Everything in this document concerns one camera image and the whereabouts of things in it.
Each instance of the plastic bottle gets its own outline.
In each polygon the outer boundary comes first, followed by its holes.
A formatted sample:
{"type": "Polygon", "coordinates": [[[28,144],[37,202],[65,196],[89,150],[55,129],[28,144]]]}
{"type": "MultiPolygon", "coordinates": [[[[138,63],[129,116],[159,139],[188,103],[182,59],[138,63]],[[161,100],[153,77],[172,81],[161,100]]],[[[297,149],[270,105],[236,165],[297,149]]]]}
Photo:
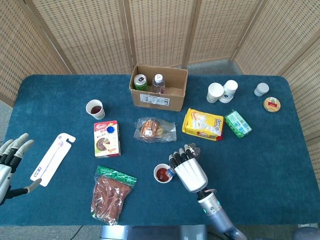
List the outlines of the plastic bottle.
{"type": "Polygon", "coordinates": [[[165,92],[165,79],[161,74],[156,74],[152,80],[153,92],[163,94],[165,92]]]}

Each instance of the bread in plastic bag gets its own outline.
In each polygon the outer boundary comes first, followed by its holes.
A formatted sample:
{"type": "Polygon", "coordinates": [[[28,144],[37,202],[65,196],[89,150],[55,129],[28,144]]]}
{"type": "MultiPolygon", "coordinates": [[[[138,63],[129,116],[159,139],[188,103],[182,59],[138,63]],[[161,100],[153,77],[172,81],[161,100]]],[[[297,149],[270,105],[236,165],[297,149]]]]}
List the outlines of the bread in plastic bag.
{"type": "Polygon", "coordinates": [[[91,215],[108,225],[116,225],[125,198],[136,181],[135,177],[98,166],[95,174],[91,215]]]}
{"type": "Polygon", "coordinates": [[[176,124],[156,117],[139,118],[133,137],[146,143],[165,143],[177,140],[176,124]]]}

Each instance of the blue table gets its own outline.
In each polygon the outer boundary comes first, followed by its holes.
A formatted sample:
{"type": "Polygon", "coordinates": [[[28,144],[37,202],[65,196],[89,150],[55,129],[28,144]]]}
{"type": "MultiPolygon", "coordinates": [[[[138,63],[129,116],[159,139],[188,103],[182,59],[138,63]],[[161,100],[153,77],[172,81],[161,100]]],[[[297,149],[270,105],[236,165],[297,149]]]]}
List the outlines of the blue table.
{"type": "Polygon", "coordinates": [[[153,170],[168,163],[168,155],[185,143],[201,148],[200,165],[208,187],[235,224],[305,224],[320,221],[320,192],[287,81],[279,76],[191,75],[181,112],[134,107],[129,75],[32,75],[21,85],[6,139],[29,133],[34,146],[18,167],[12,188],[29,184],[30,175],[56,136],[68,133],[76,141],[47,187],[9,199],[0,207],[0,225],[98,225],[90,215],[97,166],[106,166],[137,177],[126,198],[120,225],[209,224],[196,201],[175,177],[168,184],[154,180],[153,170]],[[234,99],[227,104],[208,103],[212,82],[238,82],[234,99]],[[258,83],[270,86],[264,97],[254,95],[258,83]],[[281,101],[277,113],[263,107],[266,97],[281,101]],[[99,99],[106,110],[104,121],[119,123],[121,156],[94,157],[93,126],[85,110],[99,99]],[[252,132],[237,138],[228,126],[223,140],[214,142],[182,133],[188,108],[217,115],[237,110],[252,132]],[[177,141],[144,143],[133,139],[134,122],[158,117],[175,122],[177,141]]]}

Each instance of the yellow snack bag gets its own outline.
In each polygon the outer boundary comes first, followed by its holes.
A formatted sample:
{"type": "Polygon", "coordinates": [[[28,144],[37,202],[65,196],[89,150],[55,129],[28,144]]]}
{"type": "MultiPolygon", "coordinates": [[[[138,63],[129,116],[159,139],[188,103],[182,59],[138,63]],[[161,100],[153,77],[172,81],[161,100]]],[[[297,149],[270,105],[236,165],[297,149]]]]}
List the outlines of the yellow snack bag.
{"type": "Polygon", "coordinates": [[[222,139],[224,117],[189,108],[184,117],[182,132],[212,141],[222,139]]]}

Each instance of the green label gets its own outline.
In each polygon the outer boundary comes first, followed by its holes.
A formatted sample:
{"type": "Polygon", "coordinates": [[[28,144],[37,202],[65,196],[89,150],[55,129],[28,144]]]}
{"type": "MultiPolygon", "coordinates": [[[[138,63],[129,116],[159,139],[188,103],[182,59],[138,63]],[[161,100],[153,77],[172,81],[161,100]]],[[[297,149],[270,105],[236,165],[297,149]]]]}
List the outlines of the green label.
{"type": "Polygon", "coordinates": [[[96,173],[100,175],[104,175],[107,178],[117,180],[121,183],[127,184],[129,186],[134,186],[136,184],[137,178],[133,176],[129,176],[125,173],[113,170],[111,168],[107,168],[105,166],[98,166],[96,169],[96,173]]]}

